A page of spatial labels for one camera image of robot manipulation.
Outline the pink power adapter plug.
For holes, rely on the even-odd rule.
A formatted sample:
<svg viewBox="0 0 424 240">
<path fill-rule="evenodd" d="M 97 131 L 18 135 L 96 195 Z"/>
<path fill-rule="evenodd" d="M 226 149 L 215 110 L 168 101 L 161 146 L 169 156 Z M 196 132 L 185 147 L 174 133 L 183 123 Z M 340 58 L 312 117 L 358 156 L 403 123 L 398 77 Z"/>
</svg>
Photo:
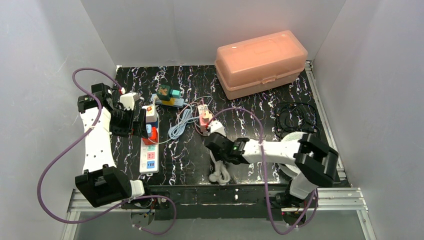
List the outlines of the pink power adapter plug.
<svg viewBox="0 0 424 240">
<path fill-rule="evenodd" d="M 206 132 L 208 131 L 208 122 L 211 120 L 212 117 L 213 115 L 210 113 L 209 110 L 204 110 L 199 114 L 199 127 L 200 132 L 202 134 L 206 134 Z"/>
</svg>

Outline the pink translucent storage box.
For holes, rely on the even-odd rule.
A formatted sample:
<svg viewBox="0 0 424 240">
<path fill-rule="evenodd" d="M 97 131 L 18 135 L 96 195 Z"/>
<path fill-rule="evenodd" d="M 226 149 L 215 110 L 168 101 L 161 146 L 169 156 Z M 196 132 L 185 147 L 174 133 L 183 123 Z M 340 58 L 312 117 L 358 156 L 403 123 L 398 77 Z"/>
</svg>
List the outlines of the pink translucent storage box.
<svg viewBox="0 0 424 240">
<path fill-rule="evenodd" d="M 307 57 L 300 41 L 285 30 L 220 46 L 214 65 L 226 97 L 234 100 L 294 82 Z"/>
</svg>

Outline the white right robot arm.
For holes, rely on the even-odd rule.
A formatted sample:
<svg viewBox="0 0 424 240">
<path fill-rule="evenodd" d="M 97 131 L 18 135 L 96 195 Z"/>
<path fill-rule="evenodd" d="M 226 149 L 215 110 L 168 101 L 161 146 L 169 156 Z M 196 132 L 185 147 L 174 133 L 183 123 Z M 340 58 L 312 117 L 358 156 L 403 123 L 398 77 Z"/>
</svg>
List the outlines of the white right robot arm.
<svg viewBox="0 0 424 240">
<path fill-rule="evenodd" d="M 204 141 L 216 160 L 235 165 L 268 163 L 291 165 L 298 169 L 292 177 L 287 197 L 304 200 L 318 187 L 330 188 L 339 181 L 337 163 L 339 154 L 310 133 L 292 132 L 285 141 L 259 141 L 238 138 L 231 141 L 221 133 L 213 132 Z"/>
</svg>

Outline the long white power strip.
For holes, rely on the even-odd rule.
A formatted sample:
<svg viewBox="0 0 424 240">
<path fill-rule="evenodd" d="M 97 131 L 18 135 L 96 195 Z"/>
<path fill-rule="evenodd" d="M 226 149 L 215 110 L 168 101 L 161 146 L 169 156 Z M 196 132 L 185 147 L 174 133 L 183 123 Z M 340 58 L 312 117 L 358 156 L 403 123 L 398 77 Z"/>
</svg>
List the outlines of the long white power strip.
<svg viewBox="0 0 424 240">
<path fill-rule="evenodd" d="M 158 138 L 159 138 L 159 115 L 157 113 Z M 159 144 L 145 145 L 143 141 L 140 145 L 140 165 L 139 172 L 145 175 L 152 175 L 159 172 Z"/>
</svg>

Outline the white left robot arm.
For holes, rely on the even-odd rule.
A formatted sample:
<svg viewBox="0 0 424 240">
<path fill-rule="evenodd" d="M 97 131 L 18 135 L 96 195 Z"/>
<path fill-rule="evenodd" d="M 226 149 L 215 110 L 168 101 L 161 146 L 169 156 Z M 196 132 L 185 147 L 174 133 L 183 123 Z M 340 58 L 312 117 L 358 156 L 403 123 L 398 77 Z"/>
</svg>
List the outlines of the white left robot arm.
<svg viewBox="0 0 424 240">
<path fill-rule="evenodd" d="M 94 208 L 145 194 L 141 180 L 131 180 L 117 169 L 111 146 L 112 136 L 149 136 L 146 110 L 134 119 L 138 100 L 137 93 L 129 92 L 114 101 L 112 88 L 103 83 L 92 85 L 91 94 L 78 97 L 78 111 L 87 135 L 83 173 L 75 177 L 75 185 Z"/>
</svg>

